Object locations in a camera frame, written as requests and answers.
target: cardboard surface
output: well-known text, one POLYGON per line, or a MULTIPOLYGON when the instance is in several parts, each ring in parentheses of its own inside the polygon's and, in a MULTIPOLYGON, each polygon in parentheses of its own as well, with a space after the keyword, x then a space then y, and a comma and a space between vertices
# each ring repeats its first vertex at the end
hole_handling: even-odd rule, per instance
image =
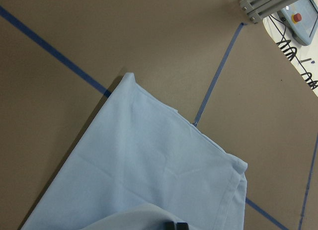
MULTIPOLYGON (((1 0, 0 5, 105 87, 114 83, 114 88, 118 76, 134 72, 143 88, 190 122, 236 28, 247 22, 238 0, 1 0)), ((5 230, 18 227, 105 98, 2 17, 0 27, 5 230)), ((300 218, 317 108, 317 97, 263 25, 250 24, 198 125, 248 162, 248 197, 291 230, 300 218)), ((315 196, 311 190, 309 202, 315 196)), ((303 229, 318 224, 316 212, 317 204, 308 203, 303 229)), ((245 229, 277 229, 266 219, 255 221, 257 215, 247 208, 245 229)))

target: blue tape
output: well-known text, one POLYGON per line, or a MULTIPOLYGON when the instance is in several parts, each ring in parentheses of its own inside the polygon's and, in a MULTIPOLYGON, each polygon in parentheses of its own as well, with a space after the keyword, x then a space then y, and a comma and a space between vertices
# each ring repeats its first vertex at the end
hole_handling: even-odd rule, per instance
POLYGON ((222 69, 224 67, 225 62, 228 59, 228 56, 229 56, 229 54, 231 52, 231 49, 233 48, 234 42, 236 41, 240 31, 242 30, 243 26, 245 26, 245 25, 247 25, 247 24, 245 24, 243 22, 241 24, 239 24, 239 26, 238 26, 237 30, 235 31, 235 33, 233 35, 233 38, 232 38, 227 50, 225 51, 225 54, 224 54, 224 56, 223 56, 223 58, 221 60, 221 63, 220 63, 220 65, 219 65, 219 67, 218 67, 218 69, 217 69, 217 71, 216 71, 216 73, 215 73, 215 75, 214 75, 214 77, 212 79, 212 82, 211 82, 211 84, 209 86, 209 89, 208 89, 207 93, 205 94, 205 97, 204 97, 204 99, 203 99, 203 101, 201 103, 199 111, 198 111, 198 113, 197 113, 197 115, 196 115, 196 117, 194 119, 193 125, 195 127, 197 126, 198 122, 200 121, 200 118, 201 118, 201 115, 202 115, 202 113, 204 111, 204 108, 207 105, 207 102, 208 102, 209 97, 210 97, 210 95, 212 93, 212 90, 214 89, 214 86, 217 83, 217 80, 218 80, 218 78, 219 78, 219 76, 221 74, 221 71, 222 71, 222 69))
POLYGON ((0 15, 10 22, 13 26, 18 28, 22 33, 28 36, 31 40, 41 46, 44 50, 54 56, 57 60, 59 60, 62 64, 72 70, 75 74, 80 76, 86 82, 88 82, 91 86, 96 88, 103 95, 109 97, 111 92, 103 87, 99 82, 93 79, 90 75, 85 73, 82 69, 80 69, 76 64, 62 55, 58 50, 56 50, 53 46, 43 40, 40 36, 38 36, 34 31, 24 25, 21 21, 11 15, 8 11, 6 11, 2 6, 0 6, 0 15))
POLYGON ((307 203, 307 198, 308 198, 308 192, 309 192, 309 188, 310 188, 310 182, 312 180, 314 163, 315 163, 315 159, 316 159, 316 156, 317 156, 317 149, 318 149, 318 135, 317 135, 317 138, 316 138, 316 144, 315 144, 314 154, 313 154, 313 158, 312 158, 312 164, 311 164, 310 171, 309 171, 309 176, 308 176, 308 181, 307 181, 307 186, 306 186, 306 191, 305 191, 305 196, 304 196, 302 213, 300 215, 298 230, 302 229, 303 218, 305 216, 305 209, 306 209, 306 203, 307 203))
POLYGON ((273 224, 275 224, 277 227, 279 227, 281 230, 288 230, 284 225, 282 225, 280 222, 278 222, 274 217, 272 217, 270 214, 268 214, 266 211, 261 209, 257 204, 255 204, 253 201, 251 201, 249 198, 245 199, 245 202, 250 205, 252 208, 254 208, 256 211, 258 211, 260 214, 262 214, 264 217, 266 217, 268 220, 270 220, 273 224))

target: wire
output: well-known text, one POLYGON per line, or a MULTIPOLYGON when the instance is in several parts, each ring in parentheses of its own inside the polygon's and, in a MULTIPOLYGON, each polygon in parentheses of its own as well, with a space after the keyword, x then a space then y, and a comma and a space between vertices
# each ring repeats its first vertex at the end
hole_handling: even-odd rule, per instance
POLYGON ((295 54, 294 54, 294 57, 296 58, 296 60, 297 60, 298 63, 300 64, 300 66, 301 66, 301 67, 304 69, 304 71, 305 71, 304 73, 301 74, 301 76, 304 76, 304 75, 307 75, 307 76, 308 76, 308 78, 307 78, 305 81, 306 81, 306 82, 310 81, 310 82, 308 82, 307 84, 309 85, 309 87, 310 87, 312 90, 314 90, 315 88, 318 87, 318 81, 317 81, 317 80, 316 80, 316 81, 313 81, 313 80, 312 80, 312 73, 307 72, 307 70, 305 69, 305 67, 302 65, 302 63, 300 62, 300 60, 299 60, 298 57, 296 56, 297 48, 296 48, 296 47, 291 47, 291 46, 289 45, 289 43, 290 43, 291 41, 286 40, 285 34, 286 34, 286 28, 287 28, 287 26, 286 26, 282 21, 276 19, 273 15, 270 15, 270 16, 269 16, 269 19, 272 21, 272 23, 274 24, 274 26, 276 27, 276 29, 278 30, 278 32, 279 32, 279 33, 281 34, 281 36, 282 36, 282 40, 281 40, 280 42, 278 42, 277 44, 279 45, 279 44, 281 44, 281 43, 285 40, 285 42, 287 43, 286 45, 289 47, 288 49, 284 50, 283 52, 286 52, 287 50, 291 50, 291 51, 292 51, 293 49, 296 49, 296 52, 294 52, 294 53, 295 53, 295 54), (282 33, 282 32, 280 31, 280 29, 277 27, 277 25, 275 24, 275 22, 273 21, 272 18, 273 18, 274 20, 278 21, 279 23, 281 23, 281 24, 284 25, 284 27, 285 27, 284 33, 282 33))

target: cloth fold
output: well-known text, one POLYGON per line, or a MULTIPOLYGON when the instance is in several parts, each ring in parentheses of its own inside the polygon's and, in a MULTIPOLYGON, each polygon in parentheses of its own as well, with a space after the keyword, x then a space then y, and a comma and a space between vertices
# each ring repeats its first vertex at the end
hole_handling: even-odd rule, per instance
POLYGON ((127 73, 22 230, 85 229, 142 204, 190 229, 242 230, 246 168, 127 73))

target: blue tape line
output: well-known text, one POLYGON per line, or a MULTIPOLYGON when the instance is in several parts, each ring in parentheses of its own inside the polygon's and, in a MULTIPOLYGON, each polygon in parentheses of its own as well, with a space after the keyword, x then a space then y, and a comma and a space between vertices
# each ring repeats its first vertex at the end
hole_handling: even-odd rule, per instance
POLYGON ((317 156, 317 149, 318 149, 318 135, 317 135, 317 138, 316 138, 316 144, 315 144, 314 154, 313 154, 313 158, 312 158, 312 165, 311 165, 310 171, 309 171, 309 176, 308 176, 308 181, 307 181, 307 186, 306 186, 306 191, 305 191, 305 196, 304 196, 302 213, 300 215, 301 217, 300 217, 300 220, 299 220, 298 230, 302 229, 303 218, 305 216, 305 209, 306 209, 306 203, 307 203, 307 198, 308 198, 308 192, 309 192, 309 188, 310 188, 310 182, 312 180, 314 163, 315 163, 315 159, 316 159, 316 156, 317 156))
POLYGON ((252 208, 254 208, 256 211, 258 211, 260 214, 262 214, 264 217, 266 217, 268 220, 270 220, 273 224, 275 224, 281 230, 288 230, 288 228, 286 228, 284 225, 282 225, 280 222, 278 222, 276 219, 274 219, 274 217, 272 217, 270 214, 268 214, 263 209, 261 209, 257 204, 255 204, 249 198, 246 198, 245 202, 248 205, 250 205, 252 208))
POLYGON ((58 50, 56 50, 53 46, 51 46, 49 43, 47 43, 45 40, 43 40, 40 36, 38 36, 34 31, 32 31, 30 28, 28 28, 26 25, 24 25, 21 21, 19 21, 17 18, 15 18, 13 15, 11 15, 2 6, 0 6, 0 15, 4 19, 6 19, 8 22, 10 22, 13 26, 18 28, 22 33, 24 33, 26 36, 28 36, 31 40, 33 40, 35 43, 37 43, 39 46, 41 46, 43 49, 45 49, 47 52, 49 52, 52 56, 54 56, 56 59, 58 59, 62 64, 64 64, 66 67, 68 67, 70 70, 72 70, 75 74, 77 74, 82 79, 84 79, 86 82, 88 82, 90 85, 92 85, 94 88, 96 88, 103 95, 105 95, 107 97, 110 96, 111 92, 109 90, 104 88, 103 85, 101 85, 99 82, 97 82, 95 79, 93 79, 90 75, 85 73, 76 64, 74 64, 72 61, 70 61, 64 55, 62 55, 58 50))
POLYGON ((217 80, 218 80, 218 78, 219 78, 219 76, 220 76, 220 74, 221 74, 221 71, 222 71, 222 69, 223 69, 223 67, 224 67, 225 62, 226 62, 227 59, 228 59, 228 56, 229 56, 229 54, 230 54, 230 52, 231 52, 231 49, 232 49, 232 47, 233 47, 233 45, 234 45, 234 42, 236 41, 236 39, 237 39, 237 37, 238 37, 240 31, 242 30, 243 26, 245 26, 245 25, 247 25, 247 24, 245 24, 245 23, 243 23, 243 22, 242 22, 241 24, 239 24, 239 26, 238 26, 237 30, 235 31, 235 33, 234 33, 234 35, 233 35, 233 38, 232 38, 232 40, 231 40, 231 42, 230 42, 230 44, 229 44, 227 50, 225 51, 225 54, 224 54, 224 56, 223 56, 223 58, 222 58, 222 61, 221 61, 220 65, 219 65, 219 67, 218 67, 218 69, 217 69, 217 71, 216 71, 216 73, 215 73, 215 75, 214 75, 214 77, 213 77, 213 79, 212 79, 212 82, 211 82, 211 84, 210 84, 210 86, 209 86, 209 89, 208 89, 207 93, 205 94, 205 97, 204 97, 204 99, 203 99, 203 101, 202 101, 202 103, 201 103, 201 106, 200 106, 200 108, 199 108, 199 111, 198 111, 198 113, 197 113, 197 115, 196 115, 196 117, 195 117, 195 119, 194 119, 193 125, 194 125, 195 127, 197 126, 198 122, 200 121, 201 114, 203 113, 204 108, 205 108, 205 106, 207 105, 207 102, 208 102, 208 100, 209 100, 209 97, 210 97, 210 95, 211 95, 211 93, 212 93, 212 90, 213 90, 215 84, 217 83, 217 80))

